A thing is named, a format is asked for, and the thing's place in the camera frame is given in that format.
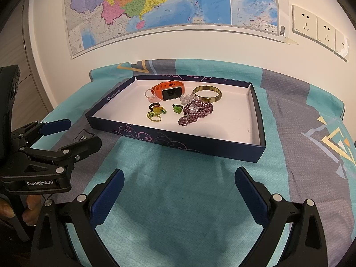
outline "wall socket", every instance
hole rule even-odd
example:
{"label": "wall socket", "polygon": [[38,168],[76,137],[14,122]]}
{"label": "wall socket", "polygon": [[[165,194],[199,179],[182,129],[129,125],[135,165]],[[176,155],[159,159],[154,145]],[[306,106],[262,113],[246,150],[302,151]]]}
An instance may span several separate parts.
{"label": "wall socket", "polygon": [[318,17],[318,39],[316,42],[335,51],[335,28],[320,17]]}
{"label": "wall socket", "polygon": [[350,48],[350,40],[339,30],[336,30],[335,54],[337,54],[347,62],[348,56],[350,54],[349,48]]}
{"label": "wall socket", "polygon": [[292,5],[293,32],[313,41],[317,39],[316,15],[296,5]]}

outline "jewelry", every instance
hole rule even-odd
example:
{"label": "jewelry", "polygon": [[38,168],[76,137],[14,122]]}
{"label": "jewelry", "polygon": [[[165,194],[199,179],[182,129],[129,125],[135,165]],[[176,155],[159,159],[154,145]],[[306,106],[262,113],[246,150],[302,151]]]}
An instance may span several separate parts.
{"label": "jewelry", "polygon": [[181,113],[183,111],[183,106],[178,104],[173,104],[173,111],[175,113]]}
{"label": "jewelry", "polygon": [[[195,105],[199,109],[196,113],[193,113],[190,109],[191,105]],[[200,100],[195,100],[188,103],[183,108],[184,116],[178,120],[178,124],[182,126],[187,126],[192,122],[197,122],[198,118],[207,116],[212,113],[212,104],[210,102],[203,102]]]}
{"label": "jewelry", "polygon": [[168,82],[161,82],[151,89],[151,93],[155,94],[161,100],[175,99],[183,95],[184,83],[180,81],[170,80]]}
{"label": "jewelry", "polygon": [[188,104],[194,100],[199,100],[199,97],[195,94],[187,94],[186,96],[182,95],[180,97],[180,101],[182,102],[182,104]]}
{"label": "jewelry", "polygon": [[[214,97],[202,97],[202,96],[199,96],[198,94],[196,94],[197,92],[202,91],[202,90],[210,90],[210,91],[216,92],[218,95],[214,96]],[[219,88],[210,86],[210,85],[202,85],[202,86],[198,86],[198,87],[194,88],[193,94],[197,95],[199,97],[199,99],[203,102],[217,102],[221,99],[221,97],[223,95]]]}
{"label": "jewelry", "polygon": [[159,115],[156,115],[153,111],[149,111],[147,113],[147,117],[150,121],[153,121],[153,122],[160,122],[161,121],[161,117]]}
{"label": "jewelry", "polygon": [[148,107],[150,109],[150,111],[153,111],[152,107],[154,107],[155,105],[161,106],[159,103],[152,103]]}
{"label": "jewelry", "polygon": [[156,94],[152,95],[152,96],[147,96],[146,93],[147,91],[151,91],[151,89],[147,89],[145,91],[145,97],[148,99],[149,102],[160,102],[161,100],[156,96]]}
{"label": "jewelry", "polygon": [[167,110],[165,110],[165,108],[160,105],[153,106],[152,110],[156,115],[160,115],[161,113],[163,113],[163,114],[167,113]]}

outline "orange watch strap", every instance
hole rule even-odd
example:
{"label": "orange watch strap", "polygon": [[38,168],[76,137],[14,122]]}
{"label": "orange watch strap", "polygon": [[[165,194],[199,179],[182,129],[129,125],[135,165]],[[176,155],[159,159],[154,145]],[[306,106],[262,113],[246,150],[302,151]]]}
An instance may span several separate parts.
{"label": "orange watch strap", "polygon": [[176,87],[181,87],[182,94],[184,94],[185,92],[184,83],[175,80],[168,81],[168,82],[161,82],[160,84],[157,84],[154,87],[152,87],[151,92],[152,94],[155,94],[160,100],[163,100],[162,90],[169,89],[169,88],[176,88]]}

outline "world map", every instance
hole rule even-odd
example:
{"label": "world map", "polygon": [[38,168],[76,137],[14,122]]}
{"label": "world map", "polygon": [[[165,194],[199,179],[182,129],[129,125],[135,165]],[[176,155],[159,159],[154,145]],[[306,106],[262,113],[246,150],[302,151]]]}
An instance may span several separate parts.
{"label": "world map", "polygon": [[65,0],[72,54],[141,30],[221,24],[279,35],[278,0]]}

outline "beaded bracelet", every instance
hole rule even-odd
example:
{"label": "beaded bracelet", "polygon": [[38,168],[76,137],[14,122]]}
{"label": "beaded bracelet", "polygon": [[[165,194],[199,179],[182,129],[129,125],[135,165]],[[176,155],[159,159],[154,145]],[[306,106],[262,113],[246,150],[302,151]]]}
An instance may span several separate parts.
{"label": "beaded bracelet", "polygon": [[203,102],[194,100],[183,108],[184,116],[178,120],[178,124],[187,126],[192,122],[197,122],[198,118],[205,117],[212,113],[212,104],[210,102]]}

